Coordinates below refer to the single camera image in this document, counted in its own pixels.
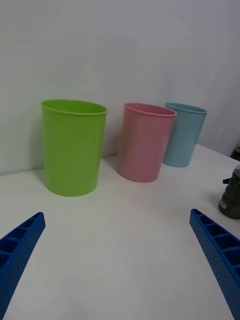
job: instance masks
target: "dark bottle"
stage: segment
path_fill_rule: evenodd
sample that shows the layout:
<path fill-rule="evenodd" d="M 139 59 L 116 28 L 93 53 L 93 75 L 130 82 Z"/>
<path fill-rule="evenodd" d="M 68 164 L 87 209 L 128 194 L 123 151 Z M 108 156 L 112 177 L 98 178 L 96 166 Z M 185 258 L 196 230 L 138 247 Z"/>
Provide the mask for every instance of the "dark bottle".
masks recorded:
<path fill-rule="evenodd" d="M 234 148 L 230 155 L 230 158 L 240 161 L 240 146 L 236 146 L 236 148 Z"/>
<path fill-rule="evenodd" d="M 225 216 L 240 219 L 240 164 L 234 169 L 218 208 Z"/>

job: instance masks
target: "cup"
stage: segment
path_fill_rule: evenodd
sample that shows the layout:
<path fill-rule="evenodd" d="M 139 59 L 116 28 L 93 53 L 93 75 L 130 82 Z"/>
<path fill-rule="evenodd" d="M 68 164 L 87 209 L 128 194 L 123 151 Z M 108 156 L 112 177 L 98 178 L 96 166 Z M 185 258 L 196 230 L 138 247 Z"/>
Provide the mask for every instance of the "cup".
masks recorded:
<path fill-rule="evenodd" d="M 126 103 L 117 172 L 135 182 L 158 178 L 176 112 L 151 104 Z"/>
<path fill-rule="evenodd" d="M 95 189 L 107 109 L 78 100 L 42 102 L 45 185 L 61 196 Z"/>
<path fill-rule="evenodd" d="M 207 111 L 181 103 L 166 103 L 177 112 L 163 163 L 173 167 L 187 167 L 192 158 Z"/>

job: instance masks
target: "pink cup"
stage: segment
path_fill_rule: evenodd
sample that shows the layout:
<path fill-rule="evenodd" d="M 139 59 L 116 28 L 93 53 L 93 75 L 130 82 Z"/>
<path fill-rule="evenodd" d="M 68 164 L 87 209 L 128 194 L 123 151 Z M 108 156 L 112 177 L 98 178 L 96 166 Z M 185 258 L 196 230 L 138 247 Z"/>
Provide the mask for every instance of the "pink cup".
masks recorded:
<path fill-rule="evenodd" d="M 126 103 L 117 172 L 135 182 L 158 178 L 176 112 L 161 106 Z"/>

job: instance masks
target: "bottle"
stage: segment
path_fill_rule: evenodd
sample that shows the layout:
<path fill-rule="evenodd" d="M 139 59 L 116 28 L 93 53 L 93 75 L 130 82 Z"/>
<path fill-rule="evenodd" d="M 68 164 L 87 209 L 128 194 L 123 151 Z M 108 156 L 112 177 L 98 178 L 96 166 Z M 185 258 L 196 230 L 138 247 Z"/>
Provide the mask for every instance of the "bottle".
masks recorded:
<path fill-rule="evenodd" d="M 223 180 L 226 186 L 218 208 L 222 214 L 232 219 L 240 219 L 240 164 L 234 169 L 230 179 Z"/>

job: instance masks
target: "plastic container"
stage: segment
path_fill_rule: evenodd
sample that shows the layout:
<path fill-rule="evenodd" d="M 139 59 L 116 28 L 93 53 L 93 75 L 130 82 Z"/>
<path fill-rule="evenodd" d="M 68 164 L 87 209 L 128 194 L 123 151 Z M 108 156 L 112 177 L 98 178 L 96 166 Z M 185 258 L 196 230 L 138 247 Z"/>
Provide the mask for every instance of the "plastic container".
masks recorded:
<path fill-rule="evenodd" d="M 61 196 L 81 196 L 98 180 L 107 109 L 77 100 L 42 103 L 45 185 Z"/>
<path fill-rule="evenodd" d="M 166 148 L 163 163 L 173 167 L 187 167 L 192 158 L 207 111 L 196 106 L 166 103 L 177 112 Z"/>
<path fill-rule="evenodd" d="M 240 219 L 240 164 L 234 169 L 231 178 L 223 180 L 223 183 L 228 183 L 228 185 L 218 208 L 225 216 Z"/>
<path fill-rule="evenodd" d="M 240 240 L 196 209 L 190 225 L 234 319 L 240 320 Z"/>
<path fill-rule="evenodd" d="M 142 183 L 158 178 L 175 115 L 156 105 L 125 104 L 117 161 L 122 177 Z"/>
<path fill-rule="evenodd" d="M 44 214 L 38 212 L 0 240 L 0 320 L 45 226 Z"/>

